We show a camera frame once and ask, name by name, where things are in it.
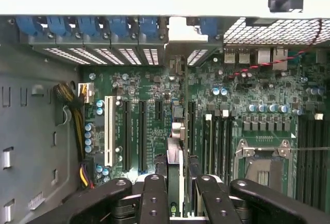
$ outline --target blue latch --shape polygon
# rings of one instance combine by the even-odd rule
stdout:
[[[139,22],[141,33],[145,34],[147,37],[158,37],[157,17],[142,16],[140,17]]]
[[[47,16],[48,28],[51,32],[61,37],[71,36],[69,19],[65,16]]]
[[[31,36],[39,36],[42,35],[43,28],[37,19],[34,16],[20,15],[16,17],[16,23],[21,32]]]
[[[108,16],[110,31],[118,37],[129,36],[127,19],[124,16]]]
[[[218,35],[218,18],[215,17],[207,17],[200,18],[201,22],[201,33],[203,35],[209,35],[211,37],[215,37]]]
[[[97,17],[94,16],[79,16],[78,18],[79,29],[82,33],[93,36],[100,35],[100,25],[98,24]]]

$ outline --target red wire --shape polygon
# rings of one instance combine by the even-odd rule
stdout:
[[[312,42],[305,49],[303,49],[300,52],[298,52],[297,54],[295,54],[291,57],[287,57],[285,59],[276,60],[276,61],[273,61],[273,62],[270,62],[270,63],[262,63],[262,64],[259,64],[259,65],[251,65],[249,68],[244,68],[239,72],[235,72],[233,75],[229,76],[229,78],[233,78],[235,76],[238,76],[238,75],[240,75],[241,72],[247,72],[249,70],[252,70],[252,69],[255,69],[255,68],[260,68],[262,66],[270,66],[272,64],[282,63],[282,62],[285,62],[285,61],[288,61],[288,60],[292,60],[292,59],[296,58],[297,56],[299,56],[303,53],[306,53],[314,45],[314,43],[316,42],[316,40],[318,39],[318,37],[320,36],[320,33],[322,31],[322,19],[318,19],[318,22],[319,22],[319,30],[316,33],[316,35],[315,35],[314,39],[312,40]]]

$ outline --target white pci slot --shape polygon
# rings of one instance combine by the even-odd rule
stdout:
[[[116,146],[116,97],[105,96],[104,107],[104,165],[113,166]]]

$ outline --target motherboard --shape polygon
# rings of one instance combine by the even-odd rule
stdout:
[[[203,174],[227,185],[247,178],[330,212],[330,153],[322,149],[330,146],[328,57],[310,52],[249,68],[263,63],[262,53],[224,50],[201,67],[184,67],[182,58],[179,67],[82,68],[93,96],[85,101],[85,152],[95,185],[154,173],[173,138]]]

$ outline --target ventilation grille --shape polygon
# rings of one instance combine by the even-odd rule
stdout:
[[[246,26],[240,18],[224,35],[226,44],[308,45],[319,30],[318,20],[278,20],[268,27]],[[315,44],[330,39],[330,21],[323,20]]]

